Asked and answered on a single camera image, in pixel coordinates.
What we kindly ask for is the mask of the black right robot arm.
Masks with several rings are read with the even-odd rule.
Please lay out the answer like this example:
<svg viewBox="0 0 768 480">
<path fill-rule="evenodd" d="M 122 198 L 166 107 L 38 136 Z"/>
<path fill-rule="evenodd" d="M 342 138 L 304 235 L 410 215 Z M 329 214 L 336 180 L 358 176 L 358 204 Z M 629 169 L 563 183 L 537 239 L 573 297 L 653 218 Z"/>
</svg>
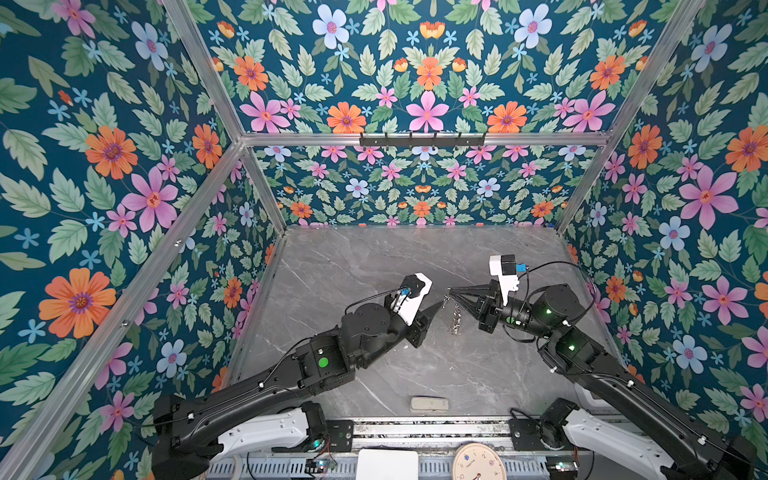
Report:
<svg viewBox="0 0 768 480">
<path fill-rule="evenodd" d="M 614 356 L 578 329 L 587 313 L 566 284 L 542 287 L 535 300 L 520 300 L 497 281 L 454 288 L 448 298 L 463 307 L 481 330 L 498 324 L 523 331 L 551 372 L 596 395 L 638 428 L 629 432 L 566 401 L 546 414 L 575 447 L 591 450 L 645 479 L 751 479 L 755 446 L 726 437 L 640 382 Z"/>
</svg>

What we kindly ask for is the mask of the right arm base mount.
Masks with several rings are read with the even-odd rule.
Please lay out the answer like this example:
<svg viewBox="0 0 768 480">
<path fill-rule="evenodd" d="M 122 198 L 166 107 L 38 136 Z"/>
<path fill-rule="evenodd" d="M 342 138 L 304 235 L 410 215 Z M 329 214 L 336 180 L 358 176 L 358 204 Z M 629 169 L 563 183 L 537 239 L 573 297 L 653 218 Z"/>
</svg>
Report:
<svg viewBox="0 0 768 480">
<path fill-rule="evenodd" d="M 590 451 L 645 479 L 663 479 L 673 459 L 654 441 L 608 423 L 574 402 L 559 398 L 534 417 L 512 407 L 508 421 L 517 451 Z"/>
</svg>

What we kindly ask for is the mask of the silver keys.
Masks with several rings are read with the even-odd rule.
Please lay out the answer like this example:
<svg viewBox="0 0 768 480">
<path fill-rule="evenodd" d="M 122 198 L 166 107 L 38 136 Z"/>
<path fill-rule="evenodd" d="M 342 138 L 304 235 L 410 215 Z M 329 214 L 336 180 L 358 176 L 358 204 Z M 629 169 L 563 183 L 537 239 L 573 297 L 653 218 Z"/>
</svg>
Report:
<svg viewBox="0 0 768 480">
<path fill-rule="evenodd" d="M 445 293 L 441 308 L 450 311 L 450 316 L 448 317 L 448 331 L 451 335 L 458 336 L 462 324 L 462 307 L 451 289 L 448 289 Z"/>
</svg>

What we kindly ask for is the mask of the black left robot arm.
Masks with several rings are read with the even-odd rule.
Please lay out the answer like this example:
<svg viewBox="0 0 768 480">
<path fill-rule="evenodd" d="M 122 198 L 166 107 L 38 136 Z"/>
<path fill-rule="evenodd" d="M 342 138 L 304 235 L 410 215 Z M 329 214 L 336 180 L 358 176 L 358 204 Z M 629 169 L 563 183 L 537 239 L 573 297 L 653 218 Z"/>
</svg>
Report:
<svg viewBox="0 0 768 480">
<path fill-rule="evenodd" d="M 256 450 L 328 447 L 326 418 L 313 397 L 353 381 L 358 370 L 403 340 L 419 347 L 441 307 L 417 311 L 406 323 L 387 304 L 367 303 L 246 380 L 201 398 L 159 398 L 153 410 L 155 478 L 193 479 L 213 461 Z"/>
</svg>

